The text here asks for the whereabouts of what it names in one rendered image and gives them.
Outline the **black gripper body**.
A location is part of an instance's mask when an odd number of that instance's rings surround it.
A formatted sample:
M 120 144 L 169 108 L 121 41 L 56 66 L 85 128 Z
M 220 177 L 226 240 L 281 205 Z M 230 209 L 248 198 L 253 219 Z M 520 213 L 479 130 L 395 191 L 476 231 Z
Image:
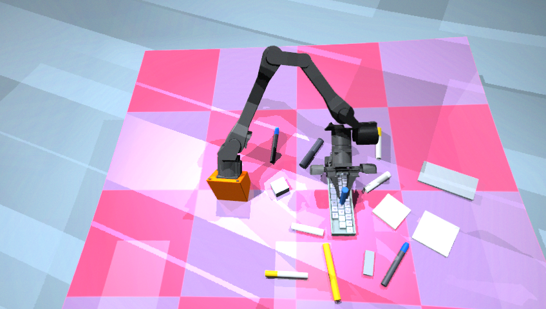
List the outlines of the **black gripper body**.
M 340 169 L 335 169 L 340 167 Z M 344 167 L 349 167 L 344 169 Z M 348 172 L 349 175 L 359 175 L 359 172 L 366 174 L 377 174 L 375 164 L 360 164 L 352 166 L 352 146 L 351 145 L 333 145 L 332 146 L 332 167 L 324 165 L 311 165 L 310 175 L 320 175 L 326 173 L 327 176 L 336 176 L 336 173 Z

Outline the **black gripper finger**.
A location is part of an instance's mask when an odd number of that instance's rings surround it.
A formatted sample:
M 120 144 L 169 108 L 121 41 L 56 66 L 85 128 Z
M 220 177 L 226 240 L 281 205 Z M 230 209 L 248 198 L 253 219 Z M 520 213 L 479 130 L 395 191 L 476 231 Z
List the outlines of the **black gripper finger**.
M 337 175 L 336 176 L 327 176 L 327 178 L 330 178 L 333 185 L 334 185 L 334 188 L 335 188 L 335 191 L 336 191 L 336 194 L 337 194 L 337 197 L 338 199 L 340 199 L 340 193 L 339 193 L 339 183 L 338 183 L 338 178 L 337 178 Z
M 357 177 L 360 177 L 360 175 L 349 175 L 349 174 L 346 175 L 346 181 L 347 181 L 347 186 L 346 186 L 346 187 L 349 189 L 349 190 L 348 190 L 348 195 L 347 195 L 347 198 L 346 198 L 346 199 L 348 199 L 348 197 L 349 197 L 349 195 L 350 195 L 350 191 L 351 191 L 351 189 L 352 189 L 352 185 L 353 185 L 353 183 L 354 183 L 354 181 L 355 181 L 355 179 L 356 179 Z

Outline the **blue stylus with white tip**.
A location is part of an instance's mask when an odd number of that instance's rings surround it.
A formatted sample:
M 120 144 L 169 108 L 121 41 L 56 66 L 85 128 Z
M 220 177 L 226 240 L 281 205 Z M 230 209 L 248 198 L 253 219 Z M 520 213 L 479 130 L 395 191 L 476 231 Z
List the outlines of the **blue stylus with white tip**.
M 340 199 L 339 199 L 339 203 L 341 204 L 341 206 L 344 205 L 345 202 L 346 202 L 346 198 L 347 198 L 347 195 L 348 195 L 348 190 L 349 189 L 347 187 L 343 187 L 341 189 L 341 195 L 340 195 Z

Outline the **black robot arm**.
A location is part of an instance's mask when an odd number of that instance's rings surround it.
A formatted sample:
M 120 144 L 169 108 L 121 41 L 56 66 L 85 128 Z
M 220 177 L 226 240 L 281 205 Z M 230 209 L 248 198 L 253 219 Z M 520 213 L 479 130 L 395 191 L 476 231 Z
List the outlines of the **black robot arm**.
M 269 46 L 263 52 L 258 76 L 241 116 L 217 153 L 218 175 L 216 178 L 237 180 L 242 174 L 242 160 L 238 153 L 247 148 L 248 141 L 252 137 L 252 131 L 249 131 L 250 123 L 268 83 L 280 65 L 300 67 L 323 98 L 332 118 L 338 124 L 351 126 L 333 125 L 330 122 L 324 130 L 331 131 L 332 145 L 351 145 L 352 139 L 357 145 L 378 144 L 377 123 L 356 120 L 353 108 L 335 92 L 309 54 L 281 51 L 277 46 Z

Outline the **grey marker with blue cap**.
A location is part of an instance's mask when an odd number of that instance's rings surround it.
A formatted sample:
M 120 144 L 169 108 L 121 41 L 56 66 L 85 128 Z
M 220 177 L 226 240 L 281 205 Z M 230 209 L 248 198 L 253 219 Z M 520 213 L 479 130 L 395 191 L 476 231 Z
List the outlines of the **grey marker with blue cap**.
M 387 286 L 388 283 L 390 282 L 390 279 L 392 278 L 393 274 L 395 273 L 400 261 L 402 260 L 402 258 L 404 257 L 407 249 L 409 248 L 409 243 L 408 242 L 405 242 L 403 245 L 402 245 L 402 248 L 400 249 L 399 253 L 397 253 L 397 255 L 395 256 L 395 259 L 393 260 L 392 264 L 390 265 L 388 271 L 386 272 L 386 275 L 384 276 L 383 280 L 381 281 L 381 285 L 383 286 Z
M 277 149 L 277 144 L 278 144 L 278 135 L 279 135 L 279 128 L 276 127 L 275 131 L 274 131 L 274 139 L 273 139 L 272 152 L 271 152 L 271 157 L 270 157 L 270 163 L 272 163 L 272 164 L 275 162 L 276 149 Z

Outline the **white sheet of paper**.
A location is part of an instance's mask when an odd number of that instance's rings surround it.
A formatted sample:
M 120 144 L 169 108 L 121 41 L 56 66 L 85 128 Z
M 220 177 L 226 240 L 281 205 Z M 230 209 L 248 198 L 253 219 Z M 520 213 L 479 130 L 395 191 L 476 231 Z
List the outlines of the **white sheet of paper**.
M 447 258 L 458 230 L 456 225 L 424 211 L 411 238 Z

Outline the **grey keyboard with white letter keys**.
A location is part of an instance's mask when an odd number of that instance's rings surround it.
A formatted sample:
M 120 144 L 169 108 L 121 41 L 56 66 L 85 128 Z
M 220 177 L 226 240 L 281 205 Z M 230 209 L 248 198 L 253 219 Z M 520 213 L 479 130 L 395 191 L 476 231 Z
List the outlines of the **grey keyboard with white letter keys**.
M 336 173 L 339 183 L 339 193 L 347 186 L 346 175 L 348 172 Z M 328 202 L 332 236 L 355 236 L 355 219 L 353 212 L 352 190 L 344 205 L 341 206 L 334 185 L 330 178 L 328 182 Z

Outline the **grey cylinder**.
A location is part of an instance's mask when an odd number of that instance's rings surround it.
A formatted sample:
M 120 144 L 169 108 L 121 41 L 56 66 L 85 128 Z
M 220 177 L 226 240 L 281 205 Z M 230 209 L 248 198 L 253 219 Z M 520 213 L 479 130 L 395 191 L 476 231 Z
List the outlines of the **grey cylinder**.
M 322 146 L 323 143 L 324 143 L 323 139 L 318 138 L 316 142 L 314 143 L 314 145 L 309 150 L 309 152 L 307 152 L 305 157 L 302 159 L 299 166 L 305 169 L 305 167 L 308 165 L 308 163 L 311 161 L 311 159 L 314 157 L 314 155 L 317 153 L 317 151 L 319 150 L 319 148 Z

